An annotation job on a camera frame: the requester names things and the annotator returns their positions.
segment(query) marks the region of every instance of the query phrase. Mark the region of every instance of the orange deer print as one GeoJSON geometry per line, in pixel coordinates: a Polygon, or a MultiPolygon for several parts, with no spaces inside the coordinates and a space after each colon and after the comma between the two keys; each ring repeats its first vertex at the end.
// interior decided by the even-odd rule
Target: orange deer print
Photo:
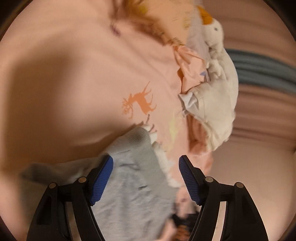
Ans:
{"type": "Polygon", "coordinates": [[[127,115],[131,112],[131,116],[129,117],[129,119],[133,118],[133,103],[137,102],[138,105],[140,106],[142,112],[147,115],[148,112],[152,112],[156,109],[156,104],[154,108],[151,108],[151,104],[152,104],[152,100],[153,100],[153,94],[152,94],[152,98],[151,101],[148,103],[145,96],[148,95],[150,91],[146,92],[146,89],[149,85],[150,81],[148,82],[148,84],[146,85],[146,87],[144,88],[144,90],[140,93],[135,94],[134,96],[132,94],[129,95],[128,100],[127,99],[123,99],[122,101],[122,108],[123,108],[123,114],[127,115]]]}

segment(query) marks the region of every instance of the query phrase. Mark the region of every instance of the stuffed animal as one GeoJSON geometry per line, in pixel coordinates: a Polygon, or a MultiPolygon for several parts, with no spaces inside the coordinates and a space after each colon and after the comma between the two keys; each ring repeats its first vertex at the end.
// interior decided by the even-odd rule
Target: stuffed animal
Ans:
{"type": "Polygon", "coordinates": [[[217,59],[223,50],[224,32],[222,25],[201,6],[197,6],[197,8],[202,18],[202,33],[206,44],[210,48],[210,56],[212,59],[217,59]]]}

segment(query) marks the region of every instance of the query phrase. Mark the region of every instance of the silver screw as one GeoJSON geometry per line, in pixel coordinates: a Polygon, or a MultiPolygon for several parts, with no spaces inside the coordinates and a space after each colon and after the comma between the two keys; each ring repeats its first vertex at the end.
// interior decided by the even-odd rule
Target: silver screw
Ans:
{"type": "Polygon", "coordinates": [[[206,177],[205,180],[208,182],[208,183],[212,183],[214,181],[214,179],[212,177],[206,177]]]}
{"type": "Polygon", "coordinates": [[[55,183],[51,183],[51,184],[49,184],[48,186],[49,186],[50,189],[53,189],[53,188],[56,187],[56,184],[55,184],[55,183]]]}
{"type": "Polygon", "coordinates": [[[85,183],[86,182],[86,177],[81,177],[81,178],[78,179],[78,181],[80,183],[85,183]]]}
{"type": "Polygon", "coordinates": [[[244,184],[242,184],[242,183],[237,183],[237,187],[238,187],[238,188],[243,188],[243,187],[244,187],[244,184]]]}

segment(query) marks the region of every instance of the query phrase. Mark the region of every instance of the blue gripper pad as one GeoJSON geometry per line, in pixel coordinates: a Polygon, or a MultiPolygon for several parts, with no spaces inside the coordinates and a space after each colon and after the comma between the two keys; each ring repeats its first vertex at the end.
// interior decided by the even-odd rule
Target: blue gripper pad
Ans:
{"type": "Polygon", "coordinates": [[[92,196],[89,200],[91,206],[101,199],[112,170],[113,158],[109,156],[92,186],[92,196]]]}
{"type": "Polygon", "coordinates": [[[199,205],[201,201],[201,198],[199,197],[199,185],[197,184],[197,181],[195,180],[193,173],[183,156],[179,158],[179,170],[182,174],[191,199],[199,205]]]}

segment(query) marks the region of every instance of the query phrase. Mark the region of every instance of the ribbed blue surface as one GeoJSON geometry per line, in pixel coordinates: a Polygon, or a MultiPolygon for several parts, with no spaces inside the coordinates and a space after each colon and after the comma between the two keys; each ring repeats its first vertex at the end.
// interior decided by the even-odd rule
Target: ribbed blue surface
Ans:
{"type": "Polygon", "coordinates": [[[98,177],[96,178],[93,184],[92,196],[89,200],[91,206],[93,206],[97,201],[101,199],[112,170],[113,170],[113,158],[109,156],[108,160],[105,162],[102,170],[98,174],[98,177]]]}
{"type": "Polygon", "coordinates": [[[184,182],[186,184],[186,187],[191,199],[198,204],[200,202],[200,198],[198,195],[199,193],[198,184],[182,157],[179,158],[179,170],[182,174],[182,177],[184,179],[184,182]]]}

